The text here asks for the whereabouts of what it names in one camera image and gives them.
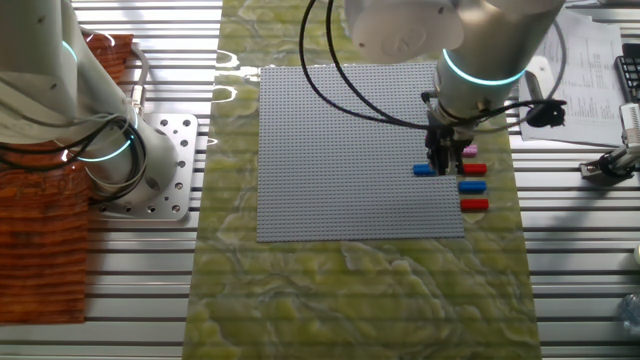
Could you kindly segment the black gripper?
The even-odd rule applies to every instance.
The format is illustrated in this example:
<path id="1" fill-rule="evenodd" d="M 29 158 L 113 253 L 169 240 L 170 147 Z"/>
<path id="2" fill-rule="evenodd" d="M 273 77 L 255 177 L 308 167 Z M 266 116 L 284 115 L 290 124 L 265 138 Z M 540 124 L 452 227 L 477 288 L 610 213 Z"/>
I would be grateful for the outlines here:
<path id="1" fill-rule="evenodd" d="M 429 125 L 425 146 L 430 149 L 430 161 L 437 174 L 447 173 L 450 157 L 450 172 L 462 175 L 462 151 L 472 142 L 473 137 L 458 133 L 454 127 L 442 124 Z"/>

